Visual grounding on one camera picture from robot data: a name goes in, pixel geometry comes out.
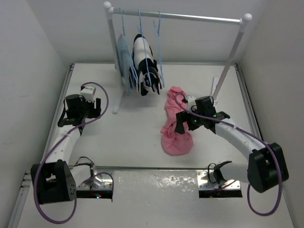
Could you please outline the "blue wire hanger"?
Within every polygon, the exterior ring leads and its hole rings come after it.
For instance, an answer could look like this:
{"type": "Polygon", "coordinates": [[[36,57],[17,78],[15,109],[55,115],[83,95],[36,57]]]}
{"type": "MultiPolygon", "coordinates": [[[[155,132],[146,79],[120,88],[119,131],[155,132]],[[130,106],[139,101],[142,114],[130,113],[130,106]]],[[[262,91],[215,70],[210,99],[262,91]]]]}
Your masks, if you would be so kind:
{"type": "Polygon", "coordinates": [[[158,25],[156,25],[156,22],[153,21],[154,25],[154,32],[156,34],[156,42],[158,47],[158,59],[159,59],[159,65],[160,65],[160,75],[162,79],[162,85],[165,87],[165,80],[163,75],[163,68],[162,68],[162,49],[161,49],[161,40],[160,40],[160,25],[161,25],[161,13],[158,12],[158,25]]]}

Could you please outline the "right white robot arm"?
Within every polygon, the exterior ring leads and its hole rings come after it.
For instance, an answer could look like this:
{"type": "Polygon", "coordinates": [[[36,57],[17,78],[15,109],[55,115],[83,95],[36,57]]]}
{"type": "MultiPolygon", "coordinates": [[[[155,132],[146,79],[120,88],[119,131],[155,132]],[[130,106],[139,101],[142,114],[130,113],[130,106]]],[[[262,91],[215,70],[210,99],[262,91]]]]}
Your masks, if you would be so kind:
{"type": "Polygon", "coordinates": [[[289,179],[282,147],[268,144],[238,127],[225,112],[217,112],[211,96],[190,99],[177,93],[174,100],[181,112],[176,113],[175,132],[185,134],[203,126],[233,145],[248,161],[247,180],[263,193],[289,179]]]}

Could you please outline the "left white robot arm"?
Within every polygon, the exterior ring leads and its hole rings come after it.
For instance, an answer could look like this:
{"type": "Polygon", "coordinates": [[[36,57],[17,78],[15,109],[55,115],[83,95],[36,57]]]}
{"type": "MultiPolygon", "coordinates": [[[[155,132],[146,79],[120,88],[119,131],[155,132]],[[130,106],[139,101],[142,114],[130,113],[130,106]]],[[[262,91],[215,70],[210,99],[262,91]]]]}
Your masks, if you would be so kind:
{"type": "Polygon", "coordinates": [[[86,119],[96,119],[100,114],[100,98],[83,93],[65,97],[52,153],[38,175],[38,204],[72,201],[76,197],[76,181],[67,163],[86,119]]]}

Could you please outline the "pink t shirt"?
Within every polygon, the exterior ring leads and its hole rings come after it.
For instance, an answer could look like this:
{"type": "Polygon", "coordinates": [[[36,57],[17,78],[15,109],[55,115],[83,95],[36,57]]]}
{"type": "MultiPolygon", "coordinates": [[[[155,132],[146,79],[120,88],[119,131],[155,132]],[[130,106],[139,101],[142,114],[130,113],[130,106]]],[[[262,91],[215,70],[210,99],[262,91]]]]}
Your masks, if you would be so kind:
{"type": "Polygon", "coordinates": [[[178,102],[182,107],[187,107],[187,105],[182,102],[183,97],[187,96],[186,93],[181,87],[172,86],[167,92],[167,101],[164,106],[167,120],[160,130],[161,146],[164,152],[170,156],[182,156],[188,154],[194,146],[192,135],[189,133],[186,123],[183,124],[185,127],[184,134],[175,132],[177,124],[176,114],[183,111],[183,109],[181,109],[175,102],[175,95],[177,93],[183,94],[177,97],[178,102]]]}

